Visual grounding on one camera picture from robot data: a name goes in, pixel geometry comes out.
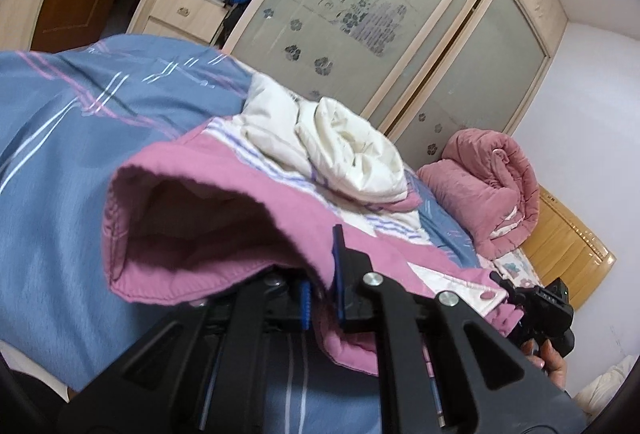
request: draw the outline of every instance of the flower decal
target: flower decal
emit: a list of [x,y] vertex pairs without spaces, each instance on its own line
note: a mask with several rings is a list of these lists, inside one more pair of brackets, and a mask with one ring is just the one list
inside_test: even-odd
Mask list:
[[520,273],[520,268],[516,266],[515,263],[504,263],[502,267],[507,271],[509,275],[511,275],[514,279]]
[[314,62],[316,66],[316,73],[318,75],[327,76],[331,73],[334,63],[329,60],[328,57],[321,57]]
[[358,26],[358,23],[360,23],[360,21],[358,20],[358,16],[356,14],[353,14],[352,12],[347,12],[343,17],[342,17],[342,22],[347,26],[347,28],[353,28],[354,26]]
[[287,59],[289,60],[298,60],[300,58],[300,53],[302,52],[302,50],[300,50],[295,44],[292,44],[291,46],[287,46],[284,49],[284,53],[287,56]]

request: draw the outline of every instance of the pink fabric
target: pink fabric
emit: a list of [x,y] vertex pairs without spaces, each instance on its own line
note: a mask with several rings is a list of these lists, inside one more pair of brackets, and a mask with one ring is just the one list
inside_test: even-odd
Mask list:
[[366,207],[374,211],[386,210],[388,212],[411,212],[419,208],[420,205],[422,205],[422,198],[420,197],[420,194],[418,194],[414,184],[411,182],[411,178],[409,176],[405,176],[405,178],[406,198],[402,201],[396,201],[394,203],[372,203],[367,204]]
[[[432,297],[407,261],[497,287],[488,270],[461,270],[435,247],[372,237],[344,223],[321,201],[239,161],[201,128],[155,143],[113,176],[102,228],[110,289],[129,302],[172,305],[221,292],[273,265],[304,267],[319,287],[334,278],[332,227],[349,248],[407,290]],[[316,307],[319,345],[338,364],[376,374],[369,335],[344,335],[331,305]],[[502,304],[486,319],[502,334],[522,312]]]
[[[438,203],[469,231],[478,254],[489,260],[519,247],[538,223],[536,175],[508,135],[482,129],[459,131],[447,142],[442,159],[417,174]],[[490,237],[508,225],[515,228]]]

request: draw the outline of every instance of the sliding wardrobe door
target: sliding wardrobe door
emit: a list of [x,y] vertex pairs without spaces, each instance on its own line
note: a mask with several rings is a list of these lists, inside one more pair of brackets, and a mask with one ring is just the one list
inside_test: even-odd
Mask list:
[[449,50],[456,53],[439,82],[433,85],[436,71],[388,134],[414,169],[439,159],[460,129],[504,130],[546,59],[514,0],[492,0],[462,48]]
[[386,131],[389,124],[395,119],[397,114],[393,114],[392,109],[401,97],[410,98],[412,93],[420,86],[421,81],[428,74],[433,63],[429,58],[441,41],[443,44],[449,39],[444,39],[445,34],[450,34],[450,38],[462,26],[466,15],[471,11],[477,0],[453,0],[442,17],[438,20],[429,35],[422,41],[420,47],[411,56],[409,63],[402,69],[402,72],[395,78],[390,89],[386,91],[382,100],[378,102],[374,97],[364,109],[362,116],[369,119],[373,127]]
[[309,99],[361,113],[442,1],[263,0],[231,53]]

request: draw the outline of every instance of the wardrobe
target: wardrobe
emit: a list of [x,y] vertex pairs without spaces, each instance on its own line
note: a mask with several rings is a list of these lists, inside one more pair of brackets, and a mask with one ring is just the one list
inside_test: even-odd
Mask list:
[[[129,31],[193,34],[185,2],[143,0]],[[418,168],[459,129],[511,132],[566,22],[559,0],[252,0],[223,51],[306,98],[341,101]]]

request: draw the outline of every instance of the bed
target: bed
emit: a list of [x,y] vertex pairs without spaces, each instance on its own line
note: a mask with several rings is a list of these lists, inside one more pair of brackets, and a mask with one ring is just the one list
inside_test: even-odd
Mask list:
[[[107,290],[99,230],[111,173],[154,141],[238,113],[251,75],[215,50],[155,36],[55,56],[4,53],[0,68],[0,229],[10,231],[0,235],[0,340],[80,390],[166,313]],[[434,245],[460,267],[479,267],[466,232],[410,182]],[[574,255],[574,236],[601,244],[561,208],[543,210],[524,251],[544,281],[561,270],[585,299],[590,277],[605,272],[590,269],[589,252]],[[558,236],[550,256],[545,237]],[[265,432],[380,431],[377,380],[333,364],[313,335],[276,337],[270,356]]]

